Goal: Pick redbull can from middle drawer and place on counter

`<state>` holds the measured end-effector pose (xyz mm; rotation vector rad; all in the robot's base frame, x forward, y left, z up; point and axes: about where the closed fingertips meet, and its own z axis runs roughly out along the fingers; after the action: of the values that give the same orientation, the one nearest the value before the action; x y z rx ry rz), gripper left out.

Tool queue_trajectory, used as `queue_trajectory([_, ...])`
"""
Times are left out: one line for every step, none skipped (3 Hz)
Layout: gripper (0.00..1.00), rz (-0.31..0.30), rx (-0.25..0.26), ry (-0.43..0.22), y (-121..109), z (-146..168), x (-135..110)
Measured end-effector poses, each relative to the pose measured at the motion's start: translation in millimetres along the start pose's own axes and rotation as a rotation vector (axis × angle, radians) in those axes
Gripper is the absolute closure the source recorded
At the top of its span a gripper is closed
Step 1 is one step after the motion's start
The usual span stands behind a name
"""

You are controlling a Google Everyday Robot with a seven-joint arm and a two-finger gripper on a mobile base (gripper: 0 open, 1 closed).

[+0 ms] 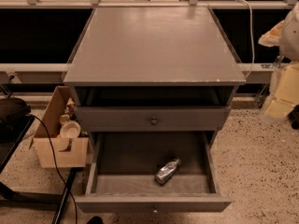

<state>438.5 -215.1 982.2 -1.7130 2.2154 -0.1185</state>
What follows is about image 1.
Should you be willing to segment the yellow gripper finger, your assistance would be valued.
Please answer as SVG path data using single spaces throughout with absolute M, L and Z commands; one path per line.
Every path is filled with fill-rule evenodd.
M 277 23 L 273 28 L 271 28 L 268 32 L 266 32 L 259 38 L 258 43 L 265 47 L 278 46 L 283 24 L 284 21 L 280 21 L 279 23 Z
M 263 112 L 270 119 L 285 119 L 298 105 L 299 63 L 291 63 L 273 72 Z

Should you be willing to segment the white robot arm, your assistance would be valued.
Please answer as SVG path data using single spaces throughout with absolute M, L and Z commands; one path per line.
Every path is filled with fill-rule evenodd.
M 270 95 L 262 111 L 270 119 L 285 119 L 299 105 L 299 3 L 258 43 L 265 47 L 279 48 L 279 54 L 291 62 L 276 69 L 270 81 Z

